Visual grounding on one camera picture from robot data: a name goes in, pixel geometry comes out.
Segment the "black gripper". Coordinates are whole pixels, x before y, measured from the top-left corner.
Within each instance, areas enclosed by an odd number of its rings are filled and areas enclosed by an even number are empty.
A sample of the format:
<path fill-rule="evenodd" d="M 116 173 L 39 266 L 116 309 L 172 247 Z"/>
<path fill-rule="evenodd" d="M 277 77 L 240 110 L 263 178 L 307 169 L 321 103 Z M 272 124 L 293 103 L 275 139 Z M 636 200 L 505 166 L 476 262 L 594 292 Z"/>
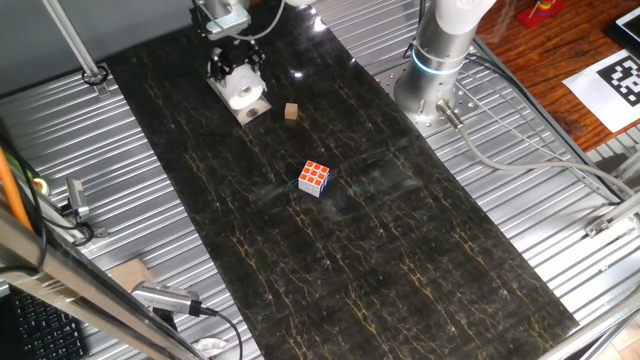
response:
<path fill-rule="evenodd" d="M 244 64 L 258 67 L 265 60 L 265 54 L 253 41 L 224 38 L 215 44 L 208 62 L 208 77 L 216 82 L 226 77 L 227 68 Z"/>

